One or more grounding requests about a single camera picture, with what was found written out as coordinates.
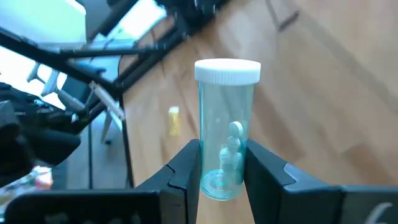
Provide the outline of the white chair base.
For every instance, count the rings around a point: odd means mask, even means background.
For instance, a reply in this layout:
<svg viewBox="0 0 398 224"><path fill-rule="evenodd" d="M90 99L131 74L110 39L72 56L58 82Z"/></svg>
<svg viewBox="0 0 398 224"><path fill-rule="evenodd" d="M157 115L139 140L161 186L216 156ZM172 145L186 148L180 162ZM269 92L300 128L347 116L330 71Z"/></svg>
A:
<svg viewBox="0 0 398 224"><path fill-rule="evenodd" d="M38 76L39 67L41 63L35 62L33 69L30 71L29 75L27 76L26 80L30 83L32 80L38 80L44 84L44 88L41 92L41 96L45 97L51 93L56 93L58 96L66 97L67 93L63 90L58 89L57 87L57 79L60 74L58 70L51 70L49 79L45 82L42 78Z"/></svg>

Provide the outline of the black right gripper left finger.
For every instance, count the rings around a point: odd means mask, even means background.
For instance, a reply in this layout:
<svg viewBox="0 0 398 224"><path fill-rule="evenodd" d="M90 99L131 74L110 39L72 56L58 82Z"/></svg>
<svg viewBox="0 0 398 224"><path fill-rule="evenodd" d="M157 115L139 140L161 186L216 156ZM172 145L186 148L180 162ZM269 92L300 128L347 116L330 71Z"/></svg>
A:
<svg viewBox="0 0 398 224"><path fill-rule="evenodd" d="M195 224L200 142L192 139L133 189L41 190L16 197L4 224Z"/></svg>

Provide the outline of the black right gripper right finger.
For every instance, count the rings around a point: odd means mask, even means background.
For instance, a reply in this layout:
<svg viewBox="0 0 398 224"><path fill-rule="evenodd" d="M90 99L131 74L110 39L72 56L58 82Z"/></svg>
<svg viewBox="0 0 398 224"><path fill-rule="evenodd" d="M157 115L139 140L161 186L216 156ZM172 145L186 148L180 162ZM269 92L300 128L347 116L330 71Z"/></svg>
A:
<svg viewBox="0 0 398 224"><path fill-rule="evenodd" d="M244 183L256 224L398 224L398 186L328 184L252 140Z"/></svg>

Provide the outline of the yellow pill bottle white cap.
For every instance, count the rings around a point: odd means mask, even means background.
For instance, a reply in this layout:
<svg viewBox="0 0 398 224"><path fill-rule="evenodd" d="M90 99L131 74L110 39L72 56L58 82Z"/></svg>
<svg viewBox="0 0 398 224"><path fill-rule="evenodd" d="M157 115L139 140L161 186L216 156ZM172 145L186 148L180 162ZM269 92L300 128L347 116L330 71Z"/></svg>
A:
<svg viewBox="0 0 398 224"><path fill-rule="evenodd" d="M168 110L169 116L169 134L171 136L178 136L180 134L180 108L172 106Z"/></svg>

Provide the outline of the silver frame bracket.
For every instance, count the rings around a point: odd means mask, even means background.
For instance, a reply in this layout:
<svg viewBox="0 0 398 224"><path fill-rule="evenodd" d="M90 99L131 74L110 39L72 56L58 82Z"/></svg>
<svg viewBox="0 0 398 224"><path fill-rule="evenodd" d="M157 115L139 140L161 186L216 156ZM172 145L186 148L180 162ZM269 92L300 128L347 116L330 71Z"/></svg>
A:
<svg viewBox="0 0 398 224"><path fill-rule="evenodd" d="M119 106L116 100L99 84L91 82L89 87L99 100L113 112L121 121L125 120L126 115L124 110Z"/></svg>

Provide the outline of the green pill bottle white cap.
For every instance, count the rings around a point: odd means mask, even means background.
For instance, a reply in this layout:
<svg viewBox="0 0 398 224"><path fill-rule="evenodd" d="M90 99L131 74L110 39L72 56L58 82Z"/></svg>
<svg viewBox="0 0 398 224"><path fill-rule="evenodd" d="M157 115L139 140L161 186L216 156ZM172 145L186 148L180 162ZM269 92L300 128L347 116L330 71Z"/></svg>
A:
<svg viewBox="0 0 398 224"><path fill-rule="evenodd" d="M254 87L261 64L253 60L211 58L194 64L200 114L201 191L227 201L243 189Z"/></svg>

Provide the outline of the person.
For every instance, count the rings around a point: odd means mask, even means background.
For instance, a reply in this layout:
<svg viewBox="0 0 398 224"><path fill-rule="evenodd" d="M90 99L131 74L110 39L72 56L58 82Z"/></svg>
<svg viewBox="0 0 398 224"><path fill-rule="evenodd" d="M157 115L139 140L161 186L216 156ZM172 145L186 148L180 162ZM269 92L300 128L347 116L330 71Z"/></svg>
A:
<svg viewBox="0 0 398 224"><path fill-rule="evenodd" d="M61 164L80 144L75 134L24 127L12 103L0 102L0 187L29 174L37 164Z"/></svg>

